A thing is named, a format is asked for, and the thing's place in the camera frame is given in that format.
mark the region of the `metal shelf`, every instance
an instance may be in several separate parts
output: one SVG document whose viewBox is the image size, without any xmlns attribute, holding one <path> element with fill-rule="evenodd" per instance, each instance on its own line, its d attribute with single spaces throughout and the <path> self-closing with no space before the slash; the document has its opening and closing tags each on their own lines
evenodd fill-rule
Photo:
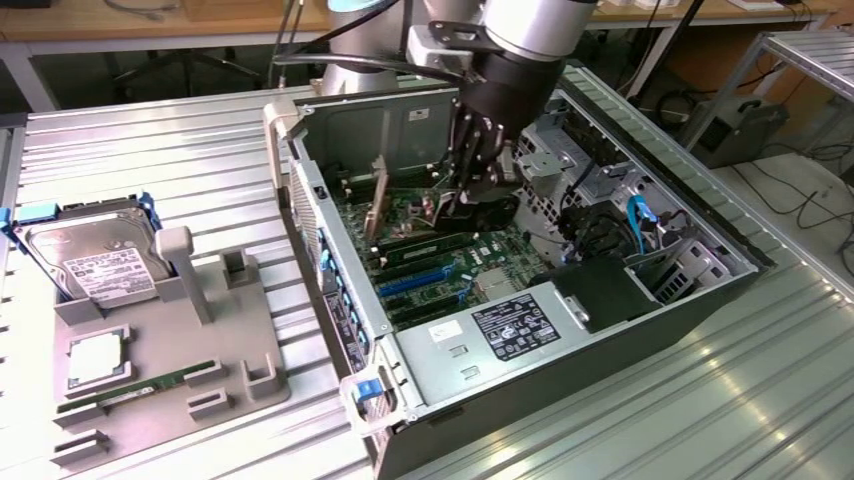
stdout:
<svg viewBox="0 0 854 480">
<path fill-rule="evenodd" d="M 854 35 L 840 30 L 768 34 L 763 49 L 854 102 Z"/>
<path fill-rule="evenodd" d="M 756 59 L 764 53 L 800 70 L 841 98 L 854 103 L 854 33 L 844 30 L 761 33 L 717 91 L 701 121 L 683 132 L 679 143 L 689 150 L 717 114 L 723 101 L 732 95 Z"/>
</svg>

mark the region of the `capacitor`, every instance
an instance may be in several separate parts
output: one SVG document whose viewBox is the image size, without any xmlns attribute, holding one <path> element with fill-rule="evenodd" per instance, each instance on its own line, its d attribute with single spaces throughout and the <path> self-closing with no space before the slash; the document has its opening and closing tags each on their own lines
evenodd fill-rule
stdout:
<svg viewBox="0 0 854 480">
<path fill-rule="evenodd" d="M 416 217 L 421 213 L 424 213 L 424 205 L 421 200 L 414 200 L 409 203 L 408 213 L 409 213 L 409 217 Z"/>
<path fill-rule="evenodd" d="M 432 198 L 429 198 L 426 195 L 421 197 L 421 206 L 424 207 L 424 216 L 426 218 L 432 218 L 436 207 L 432 203 Z"/>
</svg>

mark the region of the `green circuit board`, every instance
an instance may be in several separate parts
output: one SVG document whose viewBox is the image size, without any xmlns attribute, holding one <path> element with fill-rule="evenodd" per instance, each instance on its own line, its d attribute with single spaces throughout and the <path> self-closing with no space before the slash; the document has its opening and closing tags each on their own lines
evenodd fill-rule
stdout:
<svg viewBox="0 0 854 480">
<path fill-rule="evenodd" d="M 480 273 L 500 269 L 508 280 L 503 289 L 512 286 L 519 291 L 548 269 L 513 225 L 495 232 L 436 234 L 422 212 L 413 214 L 410 206 L 420 205 L 424 197 L 437 204 L 440 194 L 436 189 L 389 188 L 382 225 L 372 240 L 364 234 L 370 204 L 337 203 L 373 289 L 397 329 L 487 302 L 487 294 L 474 282 Z M 406 242 L 410 247 L 396 247 Z M 377 246 L 384 254 L 377 254 Z M 440 281 L 398 293 L 381 293 L 384 287 L 438 273 L 445 277 Z"/>
</svg>

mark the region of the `hard drive label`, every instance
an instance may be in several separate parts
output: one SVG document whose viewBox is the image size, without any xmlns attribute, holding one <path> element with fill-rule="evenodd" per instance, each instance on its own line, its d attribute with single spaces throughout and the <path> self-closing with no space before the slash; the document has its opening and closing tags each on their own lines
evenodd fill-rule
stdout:
<svg viewBox="0 0 854 480">
<path fill-rule="evenodd" d="M 74 258 L 64 261 L 62 265 L 94 302 L 154 288 L 136 248 Z"/>
<path fill-rule="evenodd" d="M 508 361 L 560 338 L 531 294 L 472 314 L 495 356 Z"/>
</svg>

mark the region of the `blue pcie slot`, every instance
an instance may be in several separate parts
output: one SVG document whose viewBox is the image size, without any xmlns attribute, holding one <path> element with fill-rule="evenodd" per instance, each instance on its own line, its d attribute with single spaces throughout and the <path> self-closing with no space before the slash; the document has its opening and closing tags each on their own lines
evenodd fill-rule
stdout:
<svg viewBox="0 0 854 480">
<path fill-rule="evenodd" d="M 432 272 L 424 273 L 416 277 L 409 278 L 408 280 L 402 280 L 390 285 L 385 285 L 378 288 L 378 296 L 380 298 L 388 297 L 390 295 L 396 295 L 397 293 L 402 293 L 413 288 L 422 287 L 424 285 L 429 285 L 430 283 L 441 282 L 446 280 L 453 272 L 453 264 L 441 267 Z"/>
</svg>

